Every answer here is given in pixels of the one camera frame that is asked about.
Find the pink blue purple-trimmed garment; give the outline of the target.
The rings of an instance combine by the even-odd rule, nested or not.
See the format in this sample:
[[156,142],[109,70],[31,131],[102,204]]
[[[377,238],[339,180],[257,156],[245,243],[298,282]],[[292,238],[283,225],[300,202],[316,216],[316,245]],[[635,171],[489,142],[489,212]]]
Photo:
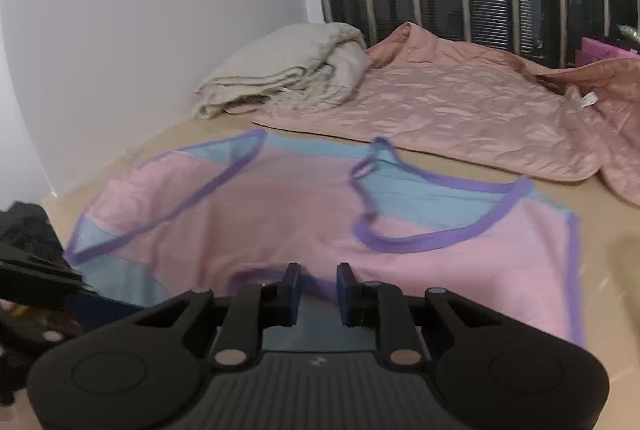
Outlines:
[[525,176],[454,178],[366,145],[262,129],[157,155],[78,218],[66,261],[142,307],[194,287],[231,295],[292,262],[326,313],[336,268],[421,296],[444,287],[574,343],[584,340],[574,213]]

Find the pink quilted satin jacket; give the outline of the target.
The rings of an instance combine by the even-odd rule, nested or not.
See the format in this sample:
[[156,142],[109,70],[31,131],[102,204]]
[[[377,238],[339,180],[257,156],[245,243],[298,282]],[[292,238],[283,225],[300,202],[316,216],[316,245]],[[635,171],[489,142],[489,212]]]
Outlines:
[[574,183],[598,175],[639,202],[639,61],[546,68],[413,23],[371,47],[358,91],[324,111],[270,106],[260,126],[368,141]]

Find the magenta pink box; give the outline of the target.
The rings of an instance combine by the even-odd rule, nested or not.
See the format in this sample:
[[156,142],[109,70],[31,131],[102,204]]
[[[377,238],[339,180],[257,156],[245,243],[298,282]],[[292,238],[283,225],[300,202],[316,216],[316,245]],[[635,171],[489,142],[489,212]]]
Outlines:
[[580,46],[575,52],[575,65],[585,66],[602,60],[629,58],[638,59],[639,51],[637,49],[624,49],[607,42],[592,39],[590,37],[582,37]]

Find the cream knitted fringed blanket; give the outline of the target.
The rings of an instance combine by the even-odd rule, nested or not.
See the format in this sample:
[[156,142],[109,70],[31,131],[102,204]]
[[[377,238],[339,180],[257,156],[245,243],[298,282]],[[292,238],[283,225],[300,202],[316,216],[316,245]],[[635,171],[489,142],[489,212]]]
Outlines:
[[195,91],[194,115],[209,119],[244,105],[333,109],[352,98],[370,64],[356,27],[340,22],[284,26],[216,66]]

